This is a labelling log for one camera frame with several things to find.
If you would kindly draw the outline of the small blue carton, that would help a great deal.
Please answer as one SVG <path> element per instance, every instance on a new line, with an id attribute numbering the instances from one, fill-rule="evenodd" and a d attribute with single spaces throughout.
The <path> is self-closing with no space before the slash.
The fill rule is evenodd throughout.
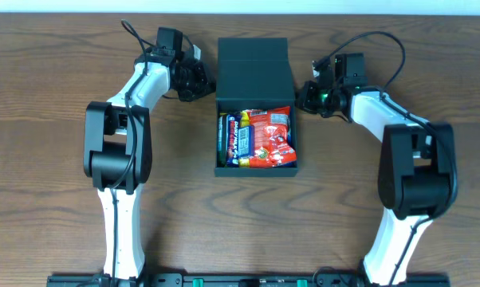
<path id="1" fill-rule="evenodd" d="M 238 130 L 238 157 L 254 155 L 254 127 L 249 125 Z"/>

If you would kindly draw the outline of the purple Dairy Milk bar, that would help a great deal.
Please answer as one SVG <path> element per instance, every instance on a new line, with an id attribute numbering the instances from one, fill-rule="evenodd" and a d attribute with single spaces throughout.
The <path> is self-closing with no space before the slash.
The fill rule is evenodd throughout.
<path id="1" fill-rule="evenodd" d="M 226 166 L 238 167 L 238 131 L 242 116 L 239 113 L 226 115 Z"/>

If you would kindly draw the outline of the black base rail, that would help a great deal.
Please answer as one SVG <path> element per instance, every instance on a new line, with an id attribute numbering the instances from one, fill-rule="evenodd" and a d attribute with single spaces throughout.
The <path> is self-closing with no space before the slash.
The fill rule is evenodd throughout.
<path id="1" fill-rule="evenodd" d="M 69 286 L 113 286 L 104 274 L 47 277 L 48 287 Z M 180 273 L 157 273 L 144 279 L 116 280 L 114 286 L 143 287 L 339 287 L 339 286 L 382 286 L 371 284 L 368 279 L 353 273 L 319 273 L 314 276 L 255 276 L 255 275 L 182 275 Z M 413 275 L 398 285 L 407 287 L 449 287 L 445 275 Z"/>

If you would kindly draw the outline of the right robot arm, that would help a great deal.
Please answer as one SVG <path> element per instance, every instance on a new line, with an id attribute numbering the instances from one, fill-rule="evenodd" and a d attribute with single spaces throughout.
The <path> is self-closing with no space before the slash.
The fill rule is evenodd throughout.
<path id="1" fill-rule="evenodd" d="M 297 94 L 301 110 L 324 118 L 343 116 L 381 142 L 378 194 L 383 216 L 360 275 L 349 285 L 410 285 L 407 265 L 424 231 L 450 208 L 458 193 L 454 133 L 398 105 L 353 73 L 316 65 Z"/>

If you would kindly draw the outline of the blue Oreo packet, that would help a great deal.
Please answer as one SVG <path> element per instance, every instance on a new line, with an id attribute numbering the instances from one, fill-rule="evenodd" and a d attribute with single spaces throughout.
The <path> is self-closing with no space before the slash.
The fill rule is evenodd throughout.
<path id="1" fill-rule="evenodd" d="M 287 144 L 289 145 L 289 164 L 295 162 L 297 160 L 297 153 L 295 148 L 293 147 L 293 136 L 292 136 L 292 128 L 291 128 L 291 120 L 287 121 Z"/>

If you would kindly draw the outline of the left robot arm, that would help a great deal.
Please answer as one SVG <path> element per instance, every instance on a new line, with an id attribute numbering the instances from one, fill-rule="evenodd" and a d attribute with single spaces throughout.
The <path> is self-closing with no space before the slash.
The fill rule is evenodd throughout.
<path id="1" fill-rule="evenodd" d="M 182 102 L 215 91 L 215 80 L 196 53 L 139 57 L 125 86 L 85 111 L 83 168 L 104 212 L 106 255 L 96 286 L 140 286 L 145 255 L 140 206 L 152 166 L 150 114 L 174 90 Z"/>

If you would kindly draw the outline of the green candy stick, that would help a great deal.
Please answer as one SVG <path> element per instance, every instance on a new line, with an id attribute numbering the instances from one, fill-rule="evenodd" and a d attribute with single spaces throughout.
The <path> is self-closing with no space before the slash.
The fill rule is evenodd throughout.
<path id="1" fill-rule="evenodd" d="M 227 131 L 227 114 L 222 113 L 218 118 L 218 142 L 217 142 L 217 162 L 219 167 L 226 165 L 226 131 Z"/>

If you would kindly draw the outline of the yellow snack packet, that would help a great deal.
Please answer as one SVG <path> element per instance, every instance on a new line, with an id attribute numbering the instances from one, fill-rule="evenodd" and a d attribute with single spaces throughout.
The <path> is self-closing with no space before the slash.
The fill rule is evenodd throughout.
<path id="1" fill-rule="evenodd" d="M 241 112 L 241 120 L 240 120 L 240 128 L 243 128 L 245 126 L 249 126 L 251 125 L 250 124 L 250 118 L 249 118 L 249 115 L 248 115 L 248 112 L 246 111 L 242 111 Z M 238 157 L 238 163 L 239 163 L 239 166 L 240 167 L 249 167 L 250 166 L 250 163 L 249 163 L 249 160 L 250 160 L 250 157 L 245 157 L 245 158 L 239 158 Z"/>

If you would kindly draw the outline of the orange Reese's packet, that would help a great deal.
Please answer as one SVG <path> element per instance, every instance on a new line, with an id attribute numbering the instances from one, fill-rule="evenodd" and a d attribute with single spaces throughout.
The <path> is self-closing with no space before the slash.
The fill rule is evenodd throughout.
<path id="1" fill-rule="evenodd" d="M 254 131 L 254 154 L 248 167 L 278 167 L 297 161 L 297 153 L 289 144 L 290 111 L 290 106 L 247 111 Z"/>

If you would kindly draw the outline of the black box with lid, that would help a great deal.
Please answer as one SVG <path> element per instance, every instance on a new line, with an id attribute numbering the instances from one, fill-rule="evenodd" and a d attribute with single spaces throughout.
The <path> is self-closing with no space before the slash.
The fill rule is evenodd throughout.
<path id="1" fill-rule="evenodd" d="M 293 147 L 297 143 L 297 109 L 285 37 L 221 37 L 215 113 L 290 106 Z"/>

